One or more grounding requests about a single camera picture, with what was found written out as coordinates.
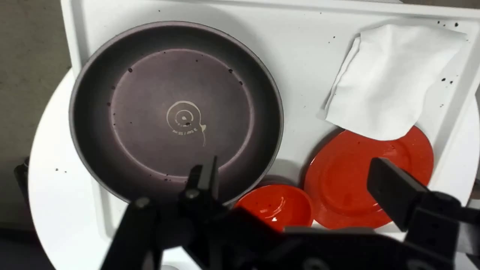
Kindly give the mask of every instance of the nonstick coating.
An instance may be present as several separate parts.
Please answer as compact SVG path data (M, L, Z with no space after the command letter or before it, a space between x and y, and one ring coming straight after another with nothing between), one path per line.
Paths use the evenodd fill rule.
M71 104L86 167L126 200L177 200L189 170L219 158L219 200L255 186L282 135L276 86L231 36L158 23L104 45L77 80Z

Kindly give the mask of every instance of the white tray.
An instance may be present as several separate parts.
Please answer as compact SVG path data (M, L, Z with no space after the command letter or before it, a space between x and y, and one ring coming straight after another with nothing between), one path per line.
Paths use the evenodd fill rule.
M480 81L480 12L390 3L314 0L63 0L74 72L104 42L135 26L152 21L192 21L230 33L266 63L284 101L284 141L270 174L299 180L318 143L336 129L320 117L333 80L353 38L372 26L396 21L429 24L468 35L468 45L443 72L426 96L417 126L435 152L429 188L456 195L464 204L473 180L443 177L446 147L453 144L459 119ZM99 209L108 234L114 233L125 203L99 189Z

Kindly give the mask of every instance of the white paper towel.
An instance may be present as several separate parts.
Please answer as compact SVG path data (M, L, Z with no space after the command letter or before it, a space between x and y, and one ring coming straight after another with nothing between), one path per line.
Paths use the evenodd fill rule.
M467 36L429 26L386 24L362 32L335 80L327 120L390 141L419 120L423 99Z

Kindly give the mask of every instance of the red bowl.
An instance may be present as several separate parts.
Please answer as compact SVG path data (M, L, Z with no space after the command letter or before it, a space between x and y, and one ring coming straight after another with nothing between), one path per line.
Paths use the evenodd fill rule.
M285 227L311 227L314 222L311 198L294 186L267 185L254 189L237 201L237 207L278 231Z

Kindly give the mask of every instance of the white surface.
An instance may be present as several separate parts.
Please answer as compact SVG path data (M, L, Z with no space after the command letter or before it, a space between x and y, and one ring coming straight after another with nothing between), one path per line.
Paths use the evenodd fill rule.
M441 26L384 24L356 36L327 102L327 122L378 141L407 135L425 96L467 44Z
M465 50L441 72L440 78L446 81L438 80L429 89L417 122L435 152L431 186L455 192L467 203L474 179L465 179L461 185L464 189L452 189L452 180L443 176L443 168L446 149L455 143L459 119L480 81L480 11L315 0L297 0L294 5L290 0L111 3L63 0L74 72L110 38L140 24L194 21L224 30L258 54L279 87L285 132L270 174L291 180L300 179L312 150L335 129L335 125L318 117L318 107L327 99L351 41L360 30L404 23L467 33ZM113 234L125 203L105 191L99 194L104 224Z
M99 269L111 237L105 230L108 213L101 206L102 188L81 165L69 137L68 104L72 87L74 74L69 72L42 116L32 150L29 195L35 227L54 267L93 270ZM455 147L447 149L449 158L443 168L443 182L449 183L447 189L453 195L462 195L470 188L467 180L476 176L479 129L479 110L473 99L461 122ZM182 267L180 270L195 269L182 251L165 255L165 260L170 266Z
M339 6L350 12L338 14ZM435 95L429 96L425 105L426 114L420 119L420 128L428 128L438 156L437 165L441 168L435 170L429 188L453 194L462 203L468 200L479 162L479 116L474 101L470 101L470 107L464 104L473 99L471 93L479 83L480 50L474 51L479 45L479 23L470 21L479 20L479 12L374 3L320 5L309 0L299 0L296 6L285 0L209 5L63 0L63 11L74 66L44 113L29 176L33 221L48 257L60 270L98 269L111 242L110 234L125 210L125 203L107 194L92 179L74 150L68 129L68 104L75 75L102 42L147 21L186 20L219 26L218 29L245 42L266 62L281 87L287 131L272 173L290 179L299 177L311 149L333 129L315 114L329 93L348 42L359 29L402 20L405 15L416 17L411 20L422 24L437 24L438 18L443 18L446 27L459 21L471 38L468 56L446 71L446 77L455 78L455 84L437 84Z

